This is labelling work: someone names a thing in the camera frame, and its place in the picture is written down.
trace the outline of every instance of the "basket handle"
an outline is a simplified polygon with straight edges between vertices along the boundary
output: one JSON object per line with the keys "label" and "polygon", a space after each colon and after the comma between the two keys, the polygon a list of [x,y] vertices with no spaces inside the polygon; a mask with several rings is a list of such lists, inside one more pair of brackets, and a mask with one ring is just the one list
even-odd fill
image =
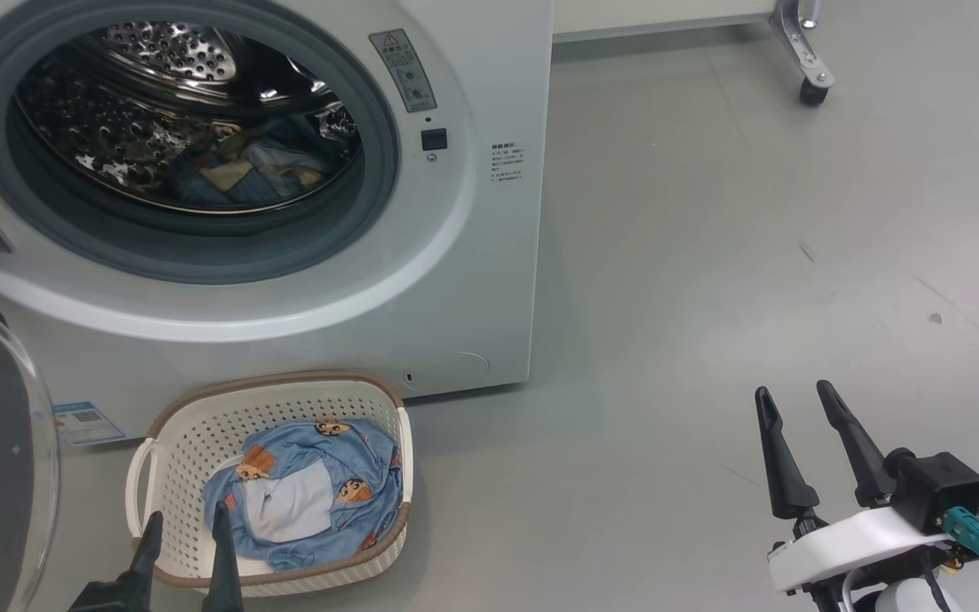
{"label": "basket handle", "polygon": [[[156,452],[156,440],[147,438],[141,443],[139,449],[135,451],[135,457],[131,460],[131,467],[127,469],[127,484],[123,491],[123,500],[127,512],[127,527],[131,530],[132,538],[140,538],[143,535],[143,519],[139,517],[139,477],[146,457]],[[146,516],[150,515],[151,500],[153,499],[153,488],[156,485],[156,459],[150,461],[149,483],[146,485]]]}
{"label": "basket handle", "polygon": [[400,435],[403,437],[403,501],[410,503],[415,495],[415,441],[410,434],[410,417],[403,406],[399,408]]}

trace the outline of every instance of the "qr code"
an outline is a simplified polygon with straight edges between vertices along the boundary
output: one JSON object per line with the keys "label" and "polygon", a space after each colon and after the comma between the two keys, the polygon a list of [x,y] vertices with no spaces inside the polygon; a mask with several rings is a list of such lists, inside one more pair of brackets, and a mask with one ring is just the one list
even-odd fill
{"label": "qr code", "polygon": [[104,418],[97,414],[97,411],[78,411],[74,413],[74,418],[81,422],[104,421]]}

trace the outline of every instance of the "laundry basket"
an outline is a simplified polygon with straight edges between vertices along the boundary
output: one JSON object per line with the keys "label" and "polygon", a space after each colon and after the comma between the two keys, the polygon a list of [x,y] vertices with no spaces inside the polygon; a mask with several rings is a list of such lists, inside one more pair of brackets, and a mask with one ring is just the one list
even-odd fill
{"label": "laundry basket", "polygon": [[[346,561],[294,572],[237,557],[245,597],[291,595],[368,580],[399,557],[407,537],[413,489],[410,422],[403,400],[388,385],[349,372],[289,373],[219,384],[176,400],[153,423],[127,471],[127,526],[135,546],[144,518],[164,514],[161,556],[153,575],[175,587],[210,587],[214,542],[202,518],[202,488],[221,468],[240,461],[245,438],[285,422],[366,419],[391,435],[403,461],[403,503],[391,531],[376,546]],[[139,480],[149,460],[143,514]]]}

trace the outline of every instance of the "caster wheel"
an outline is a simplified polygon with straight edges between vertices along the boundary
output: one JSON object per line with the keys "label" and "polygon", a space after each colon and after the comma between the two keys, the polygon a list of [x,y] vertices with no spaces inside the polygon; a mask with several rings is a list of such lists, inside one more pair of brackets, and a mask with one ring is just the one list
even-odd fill
{"label": "caster wheel", "polygon": [[818,107],[826,101],[826,94],[828,93],[829,87],[816,86],[804,78],[803,85],[800,86],[800,102],[803,102],[805,107]]}

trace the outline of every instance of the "washing machine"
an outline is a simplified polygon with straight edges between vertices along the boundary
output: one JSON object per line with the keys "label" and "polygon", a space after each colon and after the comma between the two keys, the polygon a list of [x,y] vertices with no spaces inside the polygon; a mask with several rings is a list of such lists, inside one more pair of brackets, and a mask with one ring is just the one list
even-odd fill
{"label": "washing machine", "polygon": [[0,0],[0,309],[88,445],[527,379],[551,0]]}

